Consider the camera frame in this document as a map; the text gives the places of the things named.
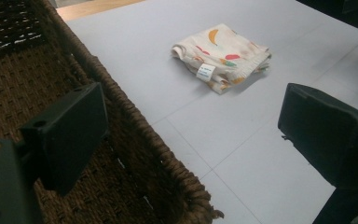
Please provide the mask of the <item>cream patterned cloth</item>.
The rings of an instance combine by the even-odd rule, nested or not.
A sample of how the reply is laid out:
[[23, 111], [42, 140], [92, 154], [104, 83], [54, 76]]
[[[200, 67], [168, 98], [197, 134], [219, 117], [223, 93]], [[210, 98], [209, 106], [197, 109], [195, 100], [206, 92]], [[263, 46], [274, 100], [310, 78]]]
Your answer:
[[172, 46], [172, 56], [218, 94], [266, 70], [271, 58], [268, 47], [257, 45], [225, 24], [177, 42]]

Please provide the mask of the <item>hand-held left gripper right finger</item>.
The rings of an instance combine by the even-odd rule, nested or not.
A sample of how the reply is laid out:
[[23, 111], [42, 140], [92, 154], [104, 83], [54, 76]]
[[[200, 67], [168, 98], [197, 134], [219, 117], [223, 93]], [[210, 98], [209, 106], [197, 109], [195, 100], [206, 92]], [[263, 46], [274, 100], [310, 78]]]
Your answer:
[[290, 83], [278, 128], [327, 182], [338, 189], [358, 188], [358, 109]]

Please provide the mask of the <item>brown woven basket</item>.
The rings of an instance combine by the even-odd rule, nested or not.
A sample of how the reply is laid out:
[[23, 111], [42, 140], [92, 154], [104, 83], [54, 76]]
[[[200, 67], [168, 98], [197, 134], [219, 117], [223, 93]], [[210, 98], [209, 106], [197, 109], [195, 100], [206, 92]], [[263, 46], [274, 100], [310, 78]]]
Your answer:
[[67, 92], [103, 87], [108, 135], [66, 196], [34, 186], [44, 224], [212, 224], [223, 212], [49, 0], [0, 0], [0, 138]]

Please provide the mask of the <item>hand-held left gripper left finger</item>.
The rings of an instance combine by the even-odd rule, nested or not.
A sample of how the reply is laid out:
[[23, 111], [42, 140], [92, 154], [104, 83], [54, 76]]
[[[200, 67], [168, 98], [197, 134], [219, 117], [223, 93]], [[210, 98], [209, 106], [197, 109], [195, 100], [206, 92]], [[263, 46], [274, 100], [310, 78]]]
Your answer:
[[20, 131], [20, 142], [0, 139], [0, 224], [43, 224], [34, 182], [61, 196], [74, 187], [108, 134], [102, 85], [68, 92]]

